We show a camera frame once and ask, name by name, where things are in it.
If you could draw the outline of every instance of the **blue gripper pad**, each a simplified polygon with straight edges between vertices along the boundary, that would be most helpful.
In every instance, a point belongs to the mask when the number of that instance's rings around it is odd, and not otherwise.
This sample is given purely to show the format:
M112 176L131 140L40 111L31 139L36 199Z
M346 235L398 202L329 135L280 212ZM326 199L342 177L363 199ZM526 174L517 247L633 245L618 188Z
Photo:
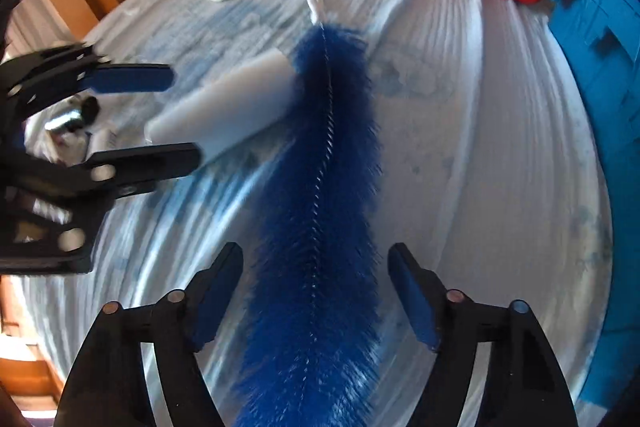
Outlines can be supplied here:
M387 265L415 336L429 349L437 351L442 341L447 290L434 272L420 268L402 243L389 249Z
M549 28L574 72L609 189L613 278L581 398L610 408L640 364L640 3L554 1Z
M174 83L174 72L164 64L109 64L82 79L82 89L98 93L159 92Z
M197 272L185 289L188 308L184 330L194 352L216 337L243 264L242 249L236 243L227 243L211 267Z

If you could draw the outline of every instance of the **wrinkled fabric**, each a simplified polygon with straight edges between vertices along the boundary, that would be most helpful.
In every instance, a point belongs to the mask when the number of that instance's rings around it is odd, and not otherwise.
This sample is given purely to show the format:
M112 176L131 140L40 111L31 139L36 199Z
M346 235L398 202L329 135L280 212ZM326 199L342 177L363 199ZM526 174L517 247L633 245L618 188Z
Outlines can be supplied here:
M369 424L406 424L433 364L386 273L402 241L422 267L476 301L532 307L574 399L606 310L609 201L588 118L546 15L507 0L324 0L333 22L368 42L382 183L370 222L381 255L380 382ZM165 62L159 94L106 95L95 129L143 144L143 125L205 81L274 46L290 54L310 26L305 0L127 0L91 32L115 60ZM51 109L28 126L43 150ZM152 194L118 200L94 246L94 271L19 279L44 347L68 374L102 304L152 303L183 288L226 241L244 275L215 341L198 362L226 425L239 408L242 318L256 245L255 197L283 147L278 125ZM487 346L478 352L462 426L475 422ZM169 426L152 350L145 373L159 426Z

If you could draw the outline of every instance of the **white foam block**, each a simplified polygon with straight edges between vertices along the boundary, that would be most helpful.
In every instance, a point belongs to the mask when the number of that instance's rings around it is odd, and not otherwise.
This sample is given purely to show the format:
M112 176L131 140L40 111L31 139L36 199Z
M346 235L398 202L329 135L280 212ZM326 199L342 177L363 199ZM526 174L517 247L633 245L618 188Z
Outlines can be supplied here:
M145 137L154 145L194 142L209 162L283 118L295 77L287 57L269 50L167 108L146 124Z

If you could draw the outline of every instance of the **white cloth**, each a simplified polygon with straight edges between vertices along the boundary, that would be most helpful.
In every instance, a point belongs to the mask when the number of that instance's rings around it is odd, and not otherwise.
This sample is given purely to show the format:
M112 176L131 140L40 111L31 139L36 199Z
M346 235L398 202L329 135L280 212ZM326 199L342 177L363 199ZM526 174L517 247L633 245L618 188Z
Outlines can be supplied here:
M611 268L609 203L587 116L546 16L505 0L324 0L328 16L369 43L383 180L372 216L383 257L402 241L448 287L479 302L525 299L542 324L574 398L604 318ZM290 54L309 27L305 0L127 0L92 33L115 59L172 64L163 94L102 97L97 126L119 146L143 142L146 120L205 79L271 47ZM28 147L38 153L41 115ZM76 277L23 279L37 330L68 373L100 306L155 302L237 241L250 266L252 196L281 147L279 127L154 194L120 200L95 244L95 268ZM198 356L222 418L244 342L242 278L217 339ZM372 427L402 427L433 357L410 330L380 267L380 384ZM476 369L486 364L481 349ZM159 426L170 425L148 351ZM476 371L460 425L473 425Z

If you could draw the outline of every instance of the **brush bristles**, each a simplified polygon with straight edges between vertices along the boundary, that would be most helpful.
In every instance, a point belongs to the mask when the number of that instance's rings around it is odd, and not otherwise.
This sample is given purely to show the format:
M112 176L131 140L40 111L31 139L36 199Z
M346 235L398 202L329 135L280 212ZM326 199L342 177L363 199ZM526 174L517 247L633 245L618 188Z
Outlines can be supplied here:
M259 205L236 427L364 427L378 341L378 258L366 215L379 174L365 45L316 26L294 62L292 145Z

